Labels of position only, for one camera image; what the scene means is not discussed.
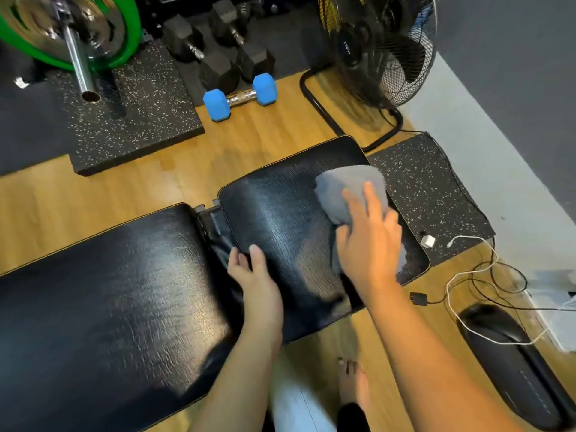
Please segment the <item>person's right hand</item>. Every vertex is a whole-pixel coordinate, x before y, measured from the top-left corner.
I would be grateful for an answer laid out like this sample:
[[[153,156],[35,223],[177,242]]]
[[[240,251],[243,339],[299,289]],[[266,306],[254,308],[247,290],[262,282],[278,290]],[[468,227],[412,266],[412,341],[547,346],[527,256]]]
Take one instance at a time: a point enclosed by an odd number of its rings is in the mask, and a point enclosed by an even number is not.
[[[354,219],[351,252],[345,261],[339,261],[344,274],[355,287],[366,307],[378,303],[393,289],[399,290],[398,268],[402,228],[398,213],[387,211],[385,226],[374,227],[368,222],[366,211],[353,195],[343,191]]]

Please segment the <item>person's left hand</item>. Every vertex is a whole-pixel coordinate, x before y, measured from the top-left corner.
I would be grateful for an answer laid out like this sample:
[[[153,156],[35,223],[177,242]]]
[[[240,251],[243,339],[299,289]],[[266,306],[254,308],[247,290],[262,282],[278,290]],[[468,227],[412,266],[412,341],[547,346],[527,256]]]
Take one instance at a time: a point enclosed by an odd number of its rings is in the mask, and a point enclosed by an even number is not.
[[[251,257],[235,247],[229,256],[228,275],[241,287],[244,303],[242,330],[268,344],[276,355],[283,341],[284,303],[272,277],[259,279],[252,273]]]

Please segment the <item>grey cleaning cloth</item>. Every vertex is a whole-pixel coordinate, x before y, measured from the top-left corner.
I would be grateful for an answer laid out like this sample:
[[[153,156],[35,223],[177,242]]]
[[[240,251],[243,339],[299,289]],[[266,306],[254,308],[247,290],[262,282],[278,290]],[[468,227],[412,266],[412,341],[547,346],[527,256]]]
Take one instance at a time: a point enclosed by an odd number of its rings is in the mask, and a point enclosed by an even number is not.
[[[316,177],[316,197],[334,230],[345,225],[350,233],[353,231],[354,219],[350,205],[343,197],[343,191],[347,190],[363,205],[365,211],[368,210],[364,191],[367,182],[372,184],[374,193],[381,202],[383,217],[385,217],[390,206],[385,178],[378,168],[369,165],[337,167]]]

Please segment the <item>black bench seat pad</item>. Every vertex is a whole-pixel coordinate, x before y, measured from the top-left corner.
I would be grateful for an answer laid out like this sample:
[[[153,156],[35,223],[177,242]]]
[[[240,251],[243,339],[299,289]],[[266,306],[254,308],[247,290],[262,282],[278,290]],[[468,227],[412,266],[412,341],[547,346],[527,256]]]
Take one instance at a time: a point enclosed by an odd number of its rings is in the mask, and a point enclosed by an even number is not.
[[[261,167],[218,193],[232,243],[263,251],[284,304],[283,342],[314,334],[364,304],[343,274],[331,267],[335,226],[315,194],[315,179],[329,169],[368,165],[345,135]]]

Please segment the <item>person's right forearm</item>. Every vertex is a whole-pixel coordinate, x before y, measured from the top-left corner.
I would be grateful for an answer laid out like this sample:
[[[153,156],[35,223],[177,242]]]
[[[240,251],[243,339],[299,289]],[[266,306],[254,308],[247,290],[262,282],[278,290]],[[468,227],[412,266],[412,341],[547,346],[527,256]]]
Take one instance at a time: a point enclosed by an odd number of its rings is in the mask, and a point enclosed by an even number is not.
[[[428,326],[398,283],[358,287],[415,432],[523,432]]]

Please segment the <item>small speckled rubber mat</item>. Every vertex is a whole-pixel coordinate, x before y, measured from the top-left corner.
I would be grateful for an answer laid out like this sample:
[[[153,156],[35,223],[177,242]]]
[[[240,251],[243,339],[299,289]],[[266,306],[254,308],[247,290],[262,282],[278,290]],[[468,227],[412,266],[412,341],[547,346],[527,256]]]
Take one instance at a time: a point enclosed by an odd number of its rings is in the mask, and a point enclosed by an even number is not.
[[[383,174],[389,201],[400,214],[407,269],[437,266],[495,236],[489,220],[427,132],[368,155]],[[431,249],[420,245],[429,234]]]

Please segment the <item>person's right foot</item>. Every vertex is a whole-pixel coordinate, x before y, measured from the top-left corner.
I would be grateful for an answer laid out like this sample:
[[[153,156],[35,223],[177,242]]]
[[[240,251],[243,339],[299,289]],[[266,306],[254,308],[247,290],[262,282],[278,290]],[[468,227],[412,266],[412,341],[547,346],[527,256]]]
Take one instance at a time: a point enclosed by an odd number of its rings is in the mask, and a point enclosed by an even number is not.
[[[368,377],[361,365],[352,359],[338,358],[337,378],[340,406],[356,404],[364,412],[368,412],[371,407],[371,392]]]

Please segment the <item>black bench back pad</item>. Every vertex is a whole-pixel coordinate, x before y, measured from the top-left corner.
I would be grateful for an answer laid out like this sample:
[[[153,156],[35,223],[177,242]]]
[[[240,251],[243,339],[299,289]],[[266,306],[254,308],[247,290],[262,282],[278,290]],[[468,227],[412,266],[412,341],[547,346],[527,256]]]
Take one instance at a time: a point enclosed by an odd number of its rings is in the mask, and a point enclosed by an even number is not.
[[[202,398],[236,332],[177,204],[0,276],[0,432],[142,432]]]

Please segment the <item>black floor fan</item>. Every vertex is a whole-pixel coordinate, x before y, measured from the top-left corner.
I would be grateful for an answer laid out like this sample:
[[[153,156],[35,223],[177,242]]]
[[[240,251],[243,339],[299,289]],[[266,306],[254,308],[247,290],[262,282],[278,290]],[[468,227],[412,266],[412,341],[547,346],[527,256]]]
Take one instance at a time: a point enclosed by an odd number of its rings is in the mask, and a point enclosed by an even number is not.
[[[377,149],[403,131],[399,106],[420,91],[436,57],[437,0],[318,0],[331,61],[304,72],[303,96],[337,136],[344,131],[306,86],[335,67],[344,88],[358,101],[394,118],[392,129],[366,147]]]

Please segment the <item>person's black trouser leg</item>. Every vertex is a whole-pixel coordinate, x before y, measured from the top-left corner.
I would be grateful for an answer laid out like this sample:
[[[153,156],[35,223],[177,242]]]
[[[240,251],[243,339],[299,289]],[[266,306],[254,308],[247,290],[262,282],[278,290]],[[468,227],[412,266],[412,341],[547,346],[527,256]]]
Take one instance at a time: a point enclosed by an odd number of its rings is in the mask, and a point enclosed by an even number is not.
[[[336,432],[371,432],[365,412],[358,403],[350,402],[340,406]]]

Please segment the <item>black hex dumbbell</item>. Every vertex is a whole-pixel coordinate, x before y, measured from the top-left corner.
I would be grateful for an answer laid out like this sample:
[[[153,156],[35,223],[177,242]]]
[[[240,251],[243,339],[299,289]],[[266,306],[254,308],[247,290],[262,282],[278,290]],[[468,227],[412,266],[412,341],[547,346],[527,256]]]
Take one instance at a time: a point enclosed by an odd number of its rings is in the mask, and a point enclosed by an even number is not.
[[[162,41],[180,63],[197,62],[198,77],[206,90],[219,89],[230,94],[240,75],[230,59],[221,52],[206,53],[203,33],[191,22],[175,15],[163,24]]]
[[[260,74],[273,73],[275,57],[268,49],[247,41],[247,23],[231,0],[212,4],[208,25],[217,43],[237,48],[235,64],[243,79],[253,82]]]

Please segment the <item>white power strip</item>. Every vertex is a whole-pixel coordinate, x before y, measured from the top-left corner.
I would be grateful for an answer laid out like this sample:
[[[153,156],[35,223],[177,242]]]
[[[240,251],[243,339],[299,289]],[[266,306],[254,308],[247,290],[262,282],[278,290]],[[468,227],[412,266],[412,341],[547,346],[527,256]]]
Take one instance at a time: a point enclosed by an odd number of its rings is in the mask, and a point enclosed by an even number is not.
[[[576,269],[535,271],[526,291],[556,348],[576,353]]]

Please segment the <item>black oval device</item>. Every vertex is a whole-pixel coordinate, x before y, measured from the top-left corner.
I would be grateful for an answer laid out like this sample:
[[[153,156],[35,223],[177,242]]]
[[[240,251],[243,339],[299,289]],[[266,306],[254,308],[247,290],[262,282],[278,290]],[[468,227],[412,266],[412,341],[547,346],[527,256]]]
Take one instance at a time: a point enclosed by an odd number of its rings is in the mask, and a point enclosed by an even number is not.
[[[576,429],[576,402],[509,313],[475,304],[458,316],[459,332],[517,416],[543,432]]]

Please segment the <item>green weight plate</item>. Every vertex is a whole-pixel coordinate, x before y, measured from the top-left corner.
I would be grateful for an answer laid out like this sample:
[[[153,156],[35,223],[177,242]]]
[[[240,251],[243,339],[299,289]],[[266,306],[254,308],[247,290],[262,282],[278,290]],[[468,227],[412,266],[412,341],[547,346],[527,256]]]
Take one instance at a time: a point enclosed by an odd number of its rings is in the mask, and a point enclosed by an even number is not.
[[[142,36],[135,0],[0,0],[0,42],[47,65],[72,71],[59,13],[76,27],[93,70],[132,57]]]

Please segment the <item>black bench hinge frame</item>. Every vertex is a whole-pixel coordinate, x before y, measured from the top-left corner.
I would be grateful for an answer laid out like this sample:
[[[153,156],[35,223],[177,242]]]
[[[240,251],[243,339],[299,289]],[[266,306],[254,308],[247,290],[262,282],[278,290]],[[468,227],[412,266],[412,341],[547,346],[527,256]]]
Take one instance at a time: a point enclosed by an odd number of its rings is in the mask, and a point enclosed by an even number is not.
[[[240,249],[240,246],[235,239],[224,210],[219,204],[208,208],[201,204],[194,207],[193,211],[211,257],[218,261],[226,271],[232,248]]]

